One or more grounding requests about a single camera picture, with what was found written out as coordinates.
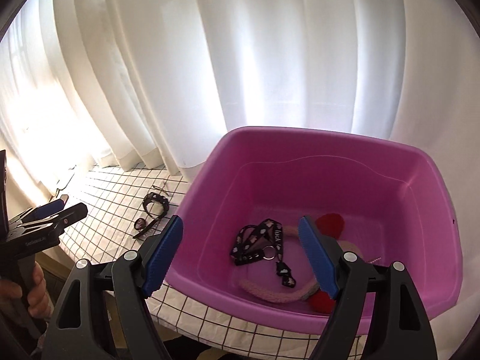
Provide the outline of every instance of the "curtain fold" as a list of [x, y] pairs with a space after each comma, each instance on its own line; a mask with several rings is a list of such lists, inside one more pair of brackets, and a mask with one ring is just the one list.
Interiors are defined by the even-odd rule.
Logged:
[[88, 59], [77, 20], [75, 1], [53, 0], [53, 10], [58, 42], [71, 81], [92, 120], [111, 147], [111, 151], [102, 159], [102, 164], [116, 165], [118, 163], [115, 157], [127, 157], [133, 147], [115, 119]]
[[74, 2], [83, 46], [93, 72], [113, 116], [132, 146], [126, 163], [123, 163], [125, 157], [117, 160], [127, 169], [140, 161], [147, 167], [160, 165], [162, 159], [145, 126], [143, 113], [139, 113], [139, 101], [117, 47], [105, 0]]
[[50, 69], [40, 7], [40, 0], [28, 0], [0, 43], [2, 149], [32, 202], [54, 194], [62, 174], [85, 154], [75, 114]]
[[139, 78], [142, 108], [154, 121], [151, 130], [163, 138], [177, 167], [205, 161], [227, 130], [196, 0], [109, 4]]
[[480, 313], [480, 40], [455, 0], [404, 0], [405, 70], [391, 139], [426, 151], [455, 207], [463, 254], [458, 303], [431, 321], [448, 359]]
[[357, 92], [351, 132], [388, 139], [405, 65], [403, 0], [354, 0], [358, 39]]
[[78, 120], [79, 130], [85, 141], [85, 151], [90, 152], [95, 161], [102, 164], [103, 159], [111, 154], [111, 149], [85, 108], [71, 80], [57, 35], [53, 0], [39, 0], [39, 8], [40, 30], [51, 71], [65, 92]]
[[303, 127], [302, 0], [197, 0], [228, 130]]
[[358, 59], [354, 0], [303, 3], [309, 45], [307, 127], [350, 132]]
[[145, 90], [142, 87], [142, 81], [140, 80], [139, 73], [131, 57], [129, 45], [127, 44], [126, 39], [123, 36], [124, 30], [122, 27], [121, 17], [117, 9], [116, 0], [105, 0], [105, 4], [109, 11], [110, 22], [112, 25], [112, 31], [114, 33], [115, 40], [122, 56], [124, 56], [123, 61], [125, 63], [125, 67], [128, 71], [131, 83], [135, 89], [138, 98], [138, 104], [135, 104], [135, 107], [137, 108], [137, 111], [142, 117], [145, 125], [148, 127], [150, 135], [160, 152], [166, 168], [170, 171], [171, 174], [177, 174], [179, 171], [178, 167], [174, 159], [172, 158], [169, 149], [165, 144], [165, 140], [163, 139], [161, 132], [158, 128], [157, 120], [155, 119], [154, 114], [151, 110], [150, 102], [148, 102]]

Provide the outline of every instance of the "lanyard with cloud print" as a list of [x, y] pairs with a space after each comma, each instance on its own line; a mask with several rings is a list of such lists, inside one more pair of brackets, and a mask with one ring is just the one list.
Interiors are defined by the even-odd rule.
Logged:
[[[253, 231], [244, 240], [245, 231], [253, 228]], [[267, 257], [265, 249], [273, 248], [275, 255]], [[238, 232], [235, 244], [230, 256], [233, 257], [236, 266], [255, 263], [260, 260], [272, 260], [277, 257], [277, 276], [282, 278], [282, 285], [294, 288], [297, 283], [291, 275], [291, 269], [283, 262], [283, 230], [282, 225], [273, 219], [266, 219], [260, 225], [247, 225]]]

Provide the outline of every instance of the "table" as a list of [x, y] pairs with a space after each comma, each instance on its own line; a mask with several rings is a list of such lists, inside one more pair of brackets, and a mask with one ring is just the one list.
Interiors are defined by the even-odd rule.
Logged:
[[[163, 229], [176, 212], [189, 183], [182, 176], [171, 176], [164, 166], [146, 169], [142, 163], [128, 172], [120, 167], [95, 166], [66, 189], [67, 206], [84, 202], [88, 216], [66, 228], [61, 248], [74, 260], [90, 259], [106, 263], [130, 249], [137, 250], [142, 240], [134, 240], [133, 222], [142, 216], [143, 197], [153, 185], [164, 187], [170, 210], [158, 228]], [[201, 304], [177, 291], [168, 283], [146, 300], [152, 319], [189, 338], [213, 347], [257, 359], [308, 358], [317, 335], [282, 331], [243, 321]], [[359, 359], [365, 337], [357, 337], [349, 359]]]

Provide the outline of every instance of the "human hand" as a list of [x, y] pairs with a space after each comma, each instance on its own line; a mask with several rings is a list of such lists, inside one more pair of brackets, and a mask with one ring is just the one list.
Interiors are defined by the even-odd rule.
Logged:
[[[44, 279], [42, 268], [37, 262], [35, 262], [32, 276], [35, 287], [27, 295], [27, 301], [30, 305], [28, 312], [33, 318], [47, 318], [51, 314], [47, 283]], [[22, 288], [18, 284], [7, 279], [0, 279], [0, 298], [18, 299], [21, 297]]]

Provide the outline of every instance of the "clamp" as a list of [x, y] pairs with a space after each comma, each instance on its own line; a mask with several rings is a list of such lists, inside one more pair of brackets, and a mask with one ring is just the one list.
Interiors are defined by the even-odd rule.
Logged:
[[[8, 278], [22, 288], [22, 298], [12, 301], [25, 329], [33, 339], [38, 339], [47, 329], [45, 321], [32, 318], [28, 313], [27, 295], [35, 286], [32, 271], [35, 266], [35, 253], [57, 246], [59, 236], [66, 227], [87, 216], [87, 206], [83, 203], [64, 208], [62, 199], [43, 206], [30, 208], [8, 220], [6, 205], [6, 151], [0, 151], [0, 277]], [[3, 342], [18, 350], [19, 345], [6, 329], [0, 315], [0, 337]]]
[[58, 298], [46, 332], [42, 359], [112, 360], [117, 356], [103, 291], [113, 291], [133, 360], [171, 360], [145, 299], [160, 288], [183, 236], [174, 215], [160, 234], [116, 261], [77, 261]]
[[405, 265], [366, 263], [343, 252], [308, 216], [298, 236], [321, 290], [336, 300], [310, 360], [346, 360], [355, 340], [367, 292], [375, 293], [362, 360], [436, 360], [427, 313]]

